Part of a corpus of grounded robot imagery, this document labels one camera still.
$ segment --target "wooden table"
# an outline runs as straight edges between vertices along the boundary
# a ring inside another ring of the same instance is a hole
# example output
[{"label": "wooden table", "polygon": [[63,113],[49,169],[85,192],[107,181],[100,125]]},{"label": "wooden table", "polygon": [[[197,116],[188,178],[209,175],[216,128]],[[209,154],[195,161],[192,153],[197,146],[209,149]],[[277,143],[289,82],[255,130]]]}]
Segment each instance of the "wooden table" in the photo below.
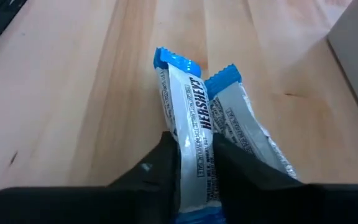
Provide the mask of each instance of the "wooden table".
[{"label": "wooden table", "polygon": [[235,63],[305,182],[358,182],[358,107],[325,41],[349,1],[29,0],[0,38],[0,188],[107,184],[166,130],[157,46]]}]

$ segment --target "butcher block countertop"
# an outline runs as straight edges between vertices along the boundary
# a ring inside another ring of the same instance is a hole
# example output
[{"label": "butcher block countertop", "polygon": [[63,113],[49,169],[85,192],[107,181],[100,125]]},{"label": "butcher block countertop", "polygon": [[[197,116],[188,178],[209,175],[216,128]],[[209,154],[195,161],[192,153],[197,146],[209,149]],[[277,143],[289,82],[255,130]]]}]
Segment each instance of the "butcher block countertop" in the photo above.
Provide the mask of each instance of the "butcher block countertop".
[{"label": "butcher block countertop", "polygon": [[326,42],[342,0],[29,0],[0,37],[0,189],[104,185],[166,130],[165,46],[230,63],[304,182],[358,183],[358,107]]}]

